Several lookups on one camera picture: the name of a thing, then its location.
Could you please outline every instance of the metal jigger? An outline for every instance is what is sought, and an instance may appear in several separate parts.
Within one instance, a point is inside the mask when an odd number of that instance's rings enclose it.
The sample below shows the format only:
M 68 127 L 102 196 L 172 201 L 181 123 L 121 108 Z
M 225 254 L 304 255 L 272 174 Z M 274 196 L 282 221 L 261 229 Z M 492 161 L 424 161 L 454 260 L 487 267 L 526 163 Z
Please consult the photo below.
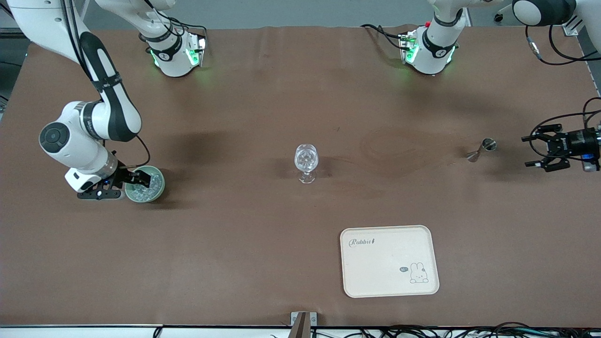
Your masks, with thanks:
M 496 150 L 496 141 L 491 139 L 491 138 L 485 138 L 482 140 L 482 143 L 480 143 L 480 148 L 478 148 L 478 150 L 468 153 L 466 155 L 467 159 L 469 162 L 476 162 L 478 160 L 478 158 L 480 158 L 480 153 L 482 153 L 482 150 L 486 150 L 487 152 L 493 152 Z

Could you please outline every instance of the cable connector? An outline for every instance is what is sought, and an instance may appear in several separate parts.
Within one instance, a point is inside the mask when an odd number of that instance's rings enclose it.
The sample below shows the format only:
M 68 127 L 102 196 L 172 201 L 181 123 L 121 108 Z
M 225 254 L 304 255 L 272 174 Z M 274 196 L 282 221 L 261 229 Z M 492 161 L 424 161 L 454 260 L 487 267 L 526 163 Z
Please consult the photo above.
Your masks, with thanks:
M 532 54 L 536 55 L 537 59 L 542 59 L 542 55 L 540 55 L 540 50 L 538 49 L 538 47 L 536 46 L 536 43 L 534 43 L 534 40 L 531 37 L 527 37 L 526 38 L 528 40 L 528 45 L 530 46 L 530 50 L 532 51 Z

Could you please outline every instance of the green bowl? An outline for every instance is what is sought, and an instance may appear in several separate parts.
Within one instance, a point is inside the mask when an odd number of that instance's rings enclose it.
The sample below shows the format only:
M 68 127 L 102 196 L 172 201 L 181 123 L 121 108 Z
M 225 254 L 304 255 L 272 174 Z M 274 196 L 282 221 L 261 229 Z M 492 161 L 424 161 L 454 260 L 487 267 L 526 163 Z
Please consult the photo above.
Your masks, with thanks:
M 138 171 L 138 170 L 143 171 L 149 175 L 158 174 L 160 177 L 160 180 L 162 182 L 160 189 L 155 194 L 146 196 L 145 198 L 140 199 L 139 196 L 136 196 L 137 193 L 135 192 L 135 189 L 140 189 L 141 185 L 125 183 L 125 195 L 130 200 L 132 200 L 136 203 L 148 203 L 148 202 L 152 202 L 155 199 L 159 198 L 159 196 L 165 190 L 165 176 L 163 176 L 163 173 L 161 173 L 157 167 L 153 167 L 152 165 L 145 165 L 143 167 L 139 167 L 135 171 Z

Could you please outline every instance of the white plastic tray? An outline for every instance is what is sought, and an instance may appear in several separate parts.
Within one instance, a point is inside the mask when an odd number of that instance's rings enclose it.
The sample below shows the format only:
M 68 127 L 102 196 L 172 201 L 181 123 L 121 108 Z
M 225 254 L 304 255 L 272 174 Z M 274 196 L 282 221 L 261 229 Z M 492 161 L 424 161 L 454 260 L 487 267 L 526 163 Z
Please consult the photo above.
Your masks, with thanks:
M 438 291 L 432 235 L 424 226 L 346 229 L 340 251 L 344 291 L 352 298 Z

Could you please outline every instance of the gray floor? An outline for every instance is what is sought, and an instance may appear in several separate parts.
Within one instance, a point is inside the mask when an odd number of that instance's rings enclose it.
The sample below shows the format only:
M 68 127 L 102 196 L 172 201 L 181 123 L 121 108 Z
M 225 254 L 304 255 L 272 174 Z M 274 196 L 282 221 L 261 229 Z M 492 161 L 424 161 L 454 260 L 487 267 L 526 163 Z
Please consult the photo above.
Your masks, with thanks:
M 79 8 L 85 0 L 76 0 Z M 494 22 L 495 13 L 510 0 L 491 7 L 469 10 L 473 26 L 516 25 L 511 11 L 501 23 Z M 432 7 L 426 0 L 178 0 L 167 13 L 182 22 L 205 25 L 209 29 L 259 28 L 264 26 L 359 26 L 373 23 L 399 26 L 423 24 L 432 19 Z M 132 29 L 122 18 L 102 10 L 89 1 L 84 22 L 94 29 Z M 10 18 L 0 11 L 0 26 L 12 26 Z M 579 36 L 585 52 L 593 47 L 586 32 Z M 0 61 L 21 64 L 27 40 L 0 39 Z M 601 80 L 601 61 L 591 62 L 593 75 Z M 19 68 L 0 64 L 0 94 L 10 98 Z

